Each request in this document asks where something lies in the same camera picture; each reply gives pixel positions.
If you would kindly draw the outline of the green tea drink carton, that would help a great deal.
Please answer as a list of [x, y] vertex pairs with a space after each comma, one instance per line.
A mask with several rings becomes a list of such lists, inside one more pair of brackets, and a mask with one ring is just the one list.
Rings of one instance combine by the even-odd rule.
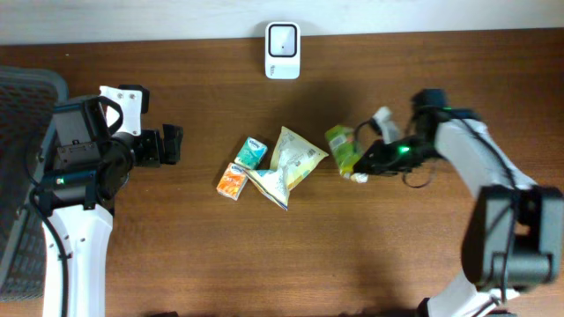
[[368, 175], [354, 171], [354, 165], [360, 161], [363, 152], [354, 138], [350, 127], [336, 125], [325, 132], [331, 155], [336, 161], [340, 175], [356, 183], [366, 183]]

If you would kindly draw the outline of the orange Kleenex tissue pack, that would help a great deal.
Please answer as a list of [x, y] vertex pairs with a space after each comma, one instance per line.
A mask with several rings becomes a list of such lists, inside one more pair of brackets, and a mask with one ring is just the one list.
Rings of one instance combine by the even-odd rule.
[[230, 163], [219, 179], [216, 189], [220, 195], [237, 201], [247, 181], [248, 176], [245, 169], [235, 163]]

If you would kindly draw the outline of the teal Kleenex tissue pack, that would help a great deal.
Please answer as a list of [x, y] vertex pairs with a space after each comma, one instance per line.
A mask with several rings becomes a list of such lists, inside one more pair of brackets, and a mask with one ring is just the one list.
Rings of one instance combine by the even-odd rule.
[[268, 147], [253, 137], [248, 137], [237, 153], [234, 163], [246, 169], [256, 169], [263, 160]]

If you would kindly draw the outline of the yellow snack bag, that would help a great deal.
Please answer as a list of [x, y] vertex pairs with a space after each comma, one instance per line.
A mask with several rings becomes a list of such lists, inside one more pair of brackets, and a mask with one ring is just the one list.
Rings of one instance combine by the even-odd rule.
[[268, 170], [246, 170], [261, 194], [288, 210], [290, 192], [329, 154], [287, 127], [282, 127]]

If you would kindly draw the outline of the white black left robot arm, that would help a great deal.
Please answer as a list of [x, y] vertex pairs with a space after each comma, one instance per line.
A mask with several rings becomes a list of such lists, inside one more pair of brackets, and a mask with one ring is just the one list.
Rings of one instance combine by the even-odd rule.
[[180, 160], [182, 127], [128, 131], [128, 112], [129, 107], [103, 95], [55, 107], [41, 180], [28, 194], [47, 251], [45, 316], [104, 315], [115, 197], [134, 167]]

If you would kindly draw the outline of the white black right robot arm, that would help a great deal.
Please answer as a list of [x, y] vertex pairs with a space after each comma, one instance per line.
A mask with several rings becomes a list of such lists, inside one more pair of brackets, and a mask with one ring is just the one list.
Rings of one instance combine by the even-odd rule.
[[380, 139], [355, 163], [354, 172], [406, 176], [429, 159], [443, 159], [475, 199], [460, 273], [442, 292], [423, 299], [416, 315], [498, 316], [499, 306], [558, 278], [563, 194], [522, 173], [478, 114], [451, 107], [442, 89], [423, 89], [412, 97], [405, 133], [386, 107], [365, 123]]

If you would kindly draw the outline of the white barcode scanner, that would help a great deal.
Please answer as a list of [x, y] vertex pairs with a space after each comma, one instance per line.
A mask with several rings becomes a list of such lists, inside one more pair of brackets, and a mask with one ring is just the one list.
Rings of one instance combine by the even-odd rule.
[[264, 73], [268, 79], [294, 80], [301, 74], [301, 28], [270, 22], [264, 30]]

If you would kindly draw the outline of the grey plastic mesh basket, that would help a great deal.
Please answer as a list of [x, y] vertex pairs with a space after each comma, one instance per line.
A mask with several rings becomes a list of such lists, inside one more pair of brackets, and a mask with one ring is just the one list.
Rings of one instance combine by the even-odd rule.
[[28, 195], [41, 178], [41, 144], [51, 135], [54, 105], [69, 98], [51, 70], [1, 68], [1, 300], [43, 295], [46, 248]]

